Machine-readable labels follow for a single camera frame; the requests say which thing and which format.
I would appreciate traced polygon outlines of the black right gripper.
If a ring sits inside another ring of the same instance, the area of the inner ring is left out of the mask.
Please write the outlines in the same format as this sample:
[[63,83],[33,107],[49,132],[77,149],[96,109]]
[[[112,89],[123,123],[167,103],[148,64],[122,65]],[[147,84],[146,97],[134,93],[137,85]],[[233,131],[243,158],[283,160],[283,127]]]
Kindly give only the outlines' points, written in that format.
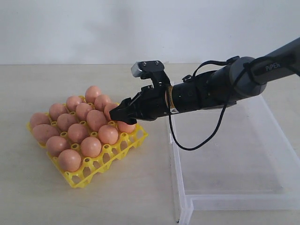
[[170,113],[166,103],[166,86],[142,87],[133,98],[122,100],[109,114],[112,120],[129,125],[136,124],[137,120],[153,121],[167,116]]

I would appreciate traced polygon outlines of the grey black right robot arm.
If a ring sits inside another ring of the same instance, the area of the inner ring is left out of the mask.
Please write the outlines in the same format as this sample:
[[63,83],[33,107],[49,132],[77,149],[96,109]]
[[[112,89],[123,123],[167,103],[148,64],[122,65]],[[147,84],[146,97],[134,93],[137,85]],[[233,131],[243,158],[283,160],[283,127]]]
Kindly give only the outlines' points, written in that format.
[[135,124],[171,113],[221,108],[225,104],[260,95],[266,84],[300,72],[298,39],[260,58],[233,57],[215,61],[220,69],[187,75],[171,85],[162,62],[139,61],[131,68],[134,77],[151,79],[133,98],[122,100],[110,111],[112,120]]

